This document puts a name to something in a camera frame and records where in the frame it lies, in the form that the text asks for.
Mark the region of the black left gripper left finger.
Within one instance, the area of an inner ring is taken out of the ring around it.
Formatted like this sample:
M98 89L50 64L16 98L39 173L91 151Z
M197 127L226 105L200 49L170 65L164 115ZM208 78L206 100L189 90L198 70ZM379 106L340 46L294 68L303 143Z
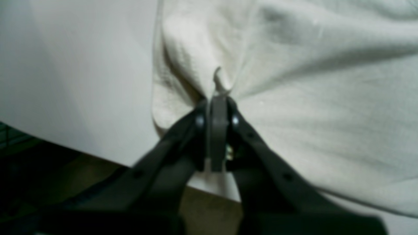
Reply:
M48 235L185 235L179 205L190 177L204 168L207 107L208 101L201 100L96 198L46 215L37 230Z

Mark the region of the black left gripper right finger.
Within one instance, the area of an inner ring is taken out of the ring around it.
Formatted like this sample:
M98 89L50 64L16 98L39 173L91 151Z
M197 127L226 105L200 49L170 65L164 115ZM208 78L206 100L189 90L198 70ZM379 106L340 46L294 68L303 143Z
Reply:
M245 120L232 98L228 141L233 173L244 212L239 235L386 235L379 217L358 215L318 193L278 156Z

